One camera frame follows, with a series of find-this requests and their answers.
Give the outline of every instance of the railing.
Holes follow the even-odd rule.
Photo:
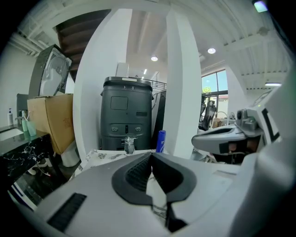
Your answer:
[[[148,80],[148,79],[143,79],[145,81],[149,81],[151,83],[152,89],[154,91],[162,91],[167,89],[167,84],[160,82],[160,81],[153,81],[153,80]]]

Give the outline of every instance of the blue cylinder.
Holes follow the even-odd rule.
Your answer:
[[[165,147],[166,131],[160,130],[158,132],[156,152],[162,153]]]

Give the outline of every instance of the black marble countertop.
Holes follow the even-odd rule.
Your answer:
[[[0,132],[17,128],[19,125],[0,128]],[[7,177],[6,184],[11,186],[24,172],[32,168],[36,162],[48,158],[53,153],[50,135],[37,131],[31,137],[29,132],[0,141],[0,168]]]

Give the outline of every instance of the brown stairs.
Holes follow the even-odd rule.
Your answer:
[[[98,25],[111,10],[85,13],[56,26],[59,43],[64,54],[72,59],[70,75],[75,81],[83,52]]]

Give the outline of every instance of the sink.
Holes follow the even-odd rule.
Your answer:
[[[14,136],[20,135],[20,134],[23,134],[23,132],[17,128],[12,128],[10,130],[0,132],[0,141],[4,141],[6,139],[9,139],[11,137],[14,137]]]

